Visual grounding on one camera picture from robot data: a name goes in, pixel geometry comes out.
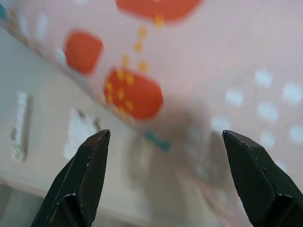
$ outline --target white dot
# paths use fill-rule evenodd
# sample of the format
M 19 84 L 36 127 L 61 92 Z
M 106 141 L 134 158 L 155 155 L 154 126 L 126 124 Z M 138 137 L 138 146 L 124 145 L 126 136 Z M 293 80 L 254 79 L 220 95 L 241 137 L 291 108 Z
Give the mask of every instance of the white dot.
M 22 35 L 27 39 L 30 38 L 30 32 L 29 32 L 27 20 L 22 15 L 19 16 L 19 26 L 20 26 L 20 31 L 21 31 Z
M 42 41 L 47 36 L 49 18 L 45 13 L 40 13 L 36 25 L 35 36 L 36 40 Z
M 283 99 L 291 105 L 297 105 L 302 101 L 303 89 L 300 85 L 290 82 L 285 84 L 283 89 Z
M 303 143 L 303 125 L 295 125 L 289 131 L 289 139 L 294 144 Z
M 209 178 L 208 173 L 201 166 L 196 166 L 195 169 L 199 177 L 204 178 L 206 180 Z
M 56 55 L 56 60 L 60 62 L 61 65 L 66 66 L 66 56 L 64 51 L 60 48 L 57 48 L 55 55 Z
M 261 133 L 259 141 L 264 148 L 272 149 L 275 146 L 276 138 L 271 132 L 264 131 Z
M 277 107 L 270 102 L 262 102 L 257 109 L 258 115 L 269 123 L 275 123 L 279 118 Z
M 240 107 L 243 104 L 244 95 L 238 90 L 228 90 L 225 93 L 225 101 L 233 106 Z
M 226 117 L 217 116 L 212 119 L 212 129 L 219 133 L 222 133 L 223 130 L 231 130 L 232 123 Z
M 192 144 L 185 144 L 184 145 L 185 152 L 192 158 L 196 159 L 199 156 L 198 150 Z
M 223 191 L 222 189 L 217 189 L 217 194 L 218 194 L 218 197 L 219 197 L 219 200 L 222 202 L 222 203 L 226 203 L 227 200 L 228 200 L 228 194 Z
M 201 141 L 202 139 L 202 132 L 201 129 L 198 127 L 189 127 L 187 129 L 187 134 L 193 141 Z
M 273 76 L 266 70 L 255 72 L 255 82 L 261 87 L 269 88 L 273 83 Z
M 274 160 L 275 164 L 280 167 L 280 169 L 282 169 L 285 173 L 287 173 L 287 166 L 285 165 L 284 162 L 282 162 L 281 160 Z
M 74 2 L 76 2 L 79 5 L 84 5 L 88 2 L 90 2 L 90 0 L 73 0 Z

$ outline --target yellow dot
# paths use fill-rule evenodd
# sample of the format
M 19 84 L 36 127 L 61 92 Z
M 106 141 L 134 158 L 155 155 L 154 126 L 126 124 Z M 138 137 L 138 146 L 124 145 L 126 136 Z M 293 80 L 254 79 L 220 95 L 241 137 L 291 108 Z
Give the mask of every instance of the yellow dot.
M 123 71 L 123 69 L 117 69 L 117 77 L 118 77 L 119 81 L 124 80 L 124 71 Z
M 146 61 L 141 61 L 138 64 L 138 68 L 140 72 L 146 73 L 148 71 L 148 63 Z
M 156 15 L 154 18 L 154 25 L 156 28 L 163 28 L 164 27 L 164 17 L 160 15 Z
M 124 97 L 125 97 L 125 93 L 124 93 L 124 90 L 122 89 L 122 88 L 120 88 L 119 90 L 118 90 L 118 98 L 120 99 L 120 100 L 123 100 L 124 99 Z
M 111 95 L 108 95 L 108 96 L 106 97 L 106 102 L 107 102 L 108 104 L 113 103 L 113 97 L 112 97 Z
M 129 86 L 132 86 L 134 84 L 134 76 L 132 74 L 127 73 L 127 75 L 126 75 L 126 83 Z
M 114 107 L 111 106 L 109 109 L 114 115 L 118 115 L 118 112 Z
M 138 35 L 139 35 L 140 38 L 146 38 L 147 33 L 148 33 L 147 32 L 147 27 L 145 27 L 145 26 L 140 27 L 139 30 L 138 30 Z
M 131 101 L 126 100 L 125 105 L 126 105 L 126 107 L 127 107 L 130 111 L 133 111 L 133 110 L 134 110 L 134 106 L 133 106 L 133 103 L 132 103 Z
M 113 85 L 112 85 L 111 82 L 107 82 L 107 83 L 106 83 L 106 89 L 107 89 L 109 92 L 112 92 L 112 91 L 113 91 L 114 87 L 113 87 Z
M 9 9 L 9 14 L 12 18 L 16 18 L 16 12 L 13 9 Z
M 104 105 L 104 103 L 103 103 L 102 99 L 100 98 L 100 96 L 97 97 L 97 100 L 98 100 L 98 103 L 99 103 L 100 105 Z
M 19 36 L 19 40 L 25 45 L 25 46 L 28 46 L 28 40 L 24 37 L 24 36 Z M 41 55 L 41 53 L 39 52 L 38 49 L 34 49 L 34 51 Z
M 124 108 L 123 108 L 122 106 L 119 106 L 119 107 L 118 107 L 118 111 L 119 111 L 119 113 L 120 113 L 122 116 L 124 116 L 125 110 L 124 110 Z
M 129 56 L 127 54 L 123 55 L 122 56 L 122 64 L 124 64 L 125 66 L 128 66 L 129 63 L 130 63 Z
M 137 41 L 135 44 L 134 44 L 134 50 L 136 52 L 141 52 L 143 50 L 143 44 L 141 41 Z
M 124 115 L 124 120 L 125 120 L 127 123 L 132 123 L 131 118 L 130 118 L 129 115 L 127 115 L 127 114 Z
M 10 25 L 11 25 L 13 28 L 15 28 L 15 29 L 18 28 L 18 24 L 17 24 L 17 22 L 16 22 L 15 20 L 10 19 L 10 20 L 9 20 L 9 23 L 10 23 Z

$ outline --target red shape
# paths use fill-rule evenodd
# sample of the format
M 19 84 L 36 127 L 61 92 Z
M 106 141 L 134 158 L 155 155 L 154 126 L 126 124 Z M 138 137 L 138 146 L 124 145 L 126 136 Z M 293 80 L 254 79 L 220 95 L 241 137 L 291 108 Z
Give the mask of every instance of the red shape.
M 85 75 L 93 72 L 102 51 L 101 39 L 85 31 L 72 32 L 64 48 L 67 65 Z
M 165 21 L 174 21 L 186 17 L 205 0 L 116 0 L 119 9 L 137 16 L 154 20 L 161 16 Z
M 123 76 L 118 76 L 116 69 L 112 69 L 104 85 L 104 95 L 107 103 L 118 109 L 123 109 L 125 113 L 137 120 L 152 118 L 163 104 L 163 95 L 158 83 L 128 69 L 121 69 Z M 124 92 L 121 99 L 119 92 Z M 127 103 L 131 103 L 133 108 L 129 108 Z

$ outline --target blurry object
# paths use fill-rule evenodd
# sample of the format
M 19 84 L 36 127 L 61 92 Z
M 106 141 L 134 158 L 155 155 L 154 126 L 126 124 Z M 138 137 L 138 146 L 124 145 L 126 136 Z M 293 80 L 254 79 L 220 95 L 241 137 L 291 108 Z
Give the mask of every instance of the blurry object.
M 175 21 L 188 16 L 204 0 L 117 0 L 120 10 L 149 20 Z
M 122 117 L 143 121 L 154 117 L 163 105 L 159 84 L 137 72 L 113 69 L 103 87 L 106 103 Z
M 68 123 L 68 140 L 65 143 L 63 155 L 71 160 L 83 141 L 98 131 L 99 126 L 96 117 L 71 109 Z
M 89 76 L 96 67 L 103 51 L 99 37 L 84 31 L 72 32 L 65 43 L 64 53 L 67 65 L 83 76 Z
M 13 149 L 12 157 L 17 163 L 21 163 L 26 158 L 27 141 L 30 122 L 30 94 L 25 92 L 17 93 L 16 125 L 13 129 Z
M 232 177 L 256 227 L 303 225 L 303 195 L 265 149 L 243 135 L 223 131 Z

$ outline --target fabric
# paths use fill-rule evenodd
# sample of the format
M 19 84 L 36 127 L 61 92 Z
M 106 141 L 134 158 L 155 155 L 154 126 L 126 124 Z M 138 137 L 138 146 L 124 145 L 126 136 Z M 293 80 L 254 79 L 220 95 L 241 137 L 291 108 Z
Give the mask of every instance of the fabric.
M 11 34 L 156 146 L 184 154 L 224 226 L 249 223 L 224 168 L 223 129 L 258 141 L 303 190 L 302 1 L 0 4 Z

